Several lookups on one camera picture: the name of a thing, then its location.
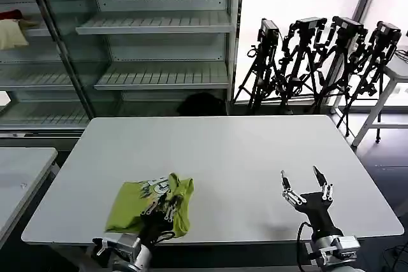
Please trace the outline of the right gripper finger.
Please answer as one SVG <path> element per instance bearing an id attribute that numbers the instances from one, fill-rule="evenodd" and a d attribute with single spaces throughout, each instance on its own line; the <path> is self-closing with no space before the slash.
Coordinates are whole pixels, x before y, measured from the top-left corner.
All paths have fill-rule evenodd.
<path id="1" fill-rule="evenodd" d="M 316 176 L 317 182 L 321 187 L 322 200 L 332 201 L 333 200 L 333 184 L 328 183 L 326 177 L 316 166 L 313 166 L 314 174 Z"/>
<path id="2" fill-rule="evenodd" d="M 303 205 L 307 203 L 307 200 L 299 195 L 297 192 L 295 192 L 290 185 L 290 182 L 286 176 L 286 173 L 284 170 L 280 172 L 281 178 L 282 178 L 282 186 L 283 186 L 283 191 L 282 191 L 282 196 L 284 199 L 290 204 L 290 205 Z"/>

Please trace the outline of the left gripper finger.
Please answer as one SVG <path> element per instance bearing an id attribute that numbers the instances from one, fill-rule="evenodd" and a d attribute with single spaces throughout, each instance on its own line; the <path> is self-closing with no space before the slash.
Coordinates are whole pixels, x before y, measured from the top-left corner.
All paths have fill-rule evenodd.
<path id="1" fill-rule="evenodd" d="M 177 196 L 172 197 L 170 200 L 167 202 L 167 211 L 166 215 L 164 217 L 165 220 L 173 220 L 174 214 L 177 210 Z"/>
<path id="2" fill-rule="evenodd" d="M 142 211 L 142 215 L 151 215 L 153 213 L 164 212 L 166 206 L 166 196 L 161 196 L 152 200 L 152 202 Z"/>

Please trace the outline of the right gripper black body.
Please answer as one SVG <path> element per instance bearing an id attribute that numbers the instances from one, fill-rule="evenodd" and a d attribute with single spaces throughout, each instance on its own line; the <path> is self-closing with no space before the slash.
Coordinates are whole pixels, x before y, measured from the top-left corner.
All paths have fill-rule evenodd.
<path id="1" fill-rule="evenodd" d="M 319 240 L 321 238 L 335 234 L 335 226 L 328 213 L 328 209 L 332 202 L 323 200 L 321 192 L 311 192 L 302 194 L 306 202 L 295 205 L 295 210 L 306 214 L 310 225 L 312 226 L 312 240 Z"/>

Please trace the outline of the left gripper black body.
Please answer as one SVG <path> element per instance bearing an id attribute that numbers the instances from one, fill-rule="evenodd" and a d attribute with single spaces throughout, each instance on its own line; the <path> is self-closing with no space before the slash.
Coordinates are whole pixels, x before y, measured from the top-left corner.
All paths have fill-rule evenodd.
<path id="1" fill-rule="evenodd" d="M 165 214 L 161 211 L 141 214 L 142 227 L 139 238 L 142 245 L 154 247 L 157 243 L 174 237 L 173 223 L 165 220 L 164 217 Z"/>

